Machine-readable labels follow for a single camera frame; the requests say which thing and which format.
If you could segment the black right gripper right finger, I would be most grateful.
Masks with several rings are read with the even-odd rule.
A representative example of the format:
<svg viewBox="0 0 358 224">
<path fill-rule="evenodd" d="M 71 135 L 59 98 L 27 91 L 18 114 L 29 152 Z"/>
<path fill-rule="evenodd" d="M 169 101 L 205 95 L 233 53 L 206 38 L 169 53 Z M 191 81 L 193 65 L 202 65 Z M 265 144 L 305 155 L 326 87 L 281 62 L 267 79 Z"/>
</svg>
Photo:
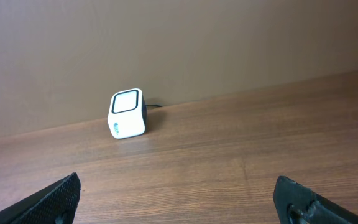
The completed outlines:
<svg viewBox="0 0 358 224">
<path fill-rule="evenodd" d="M 281 224 L 358 224 L 358 215 L 285 176 L 279 176 L 273 202 Z"/>
</svg>

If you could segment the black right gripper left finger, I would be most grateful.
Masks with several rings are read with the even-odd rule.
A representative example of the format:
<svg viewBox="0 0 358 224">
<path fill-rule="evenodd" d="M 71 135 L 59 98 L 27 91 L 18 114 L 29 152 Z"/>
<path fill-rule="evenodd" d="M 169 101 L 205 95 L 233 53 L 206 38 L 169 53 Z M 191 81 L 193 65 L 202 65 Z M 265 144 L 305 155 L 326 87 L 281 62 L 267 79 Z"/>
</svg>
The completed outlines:
<svg viewBox="0 0 358 224">
<path fill-rule="evenodd" d="M 0 224 L 67 223 L 74 221 L 80 201 L 77 173 L 58 180 L 0 211 Z"/>
</svg>

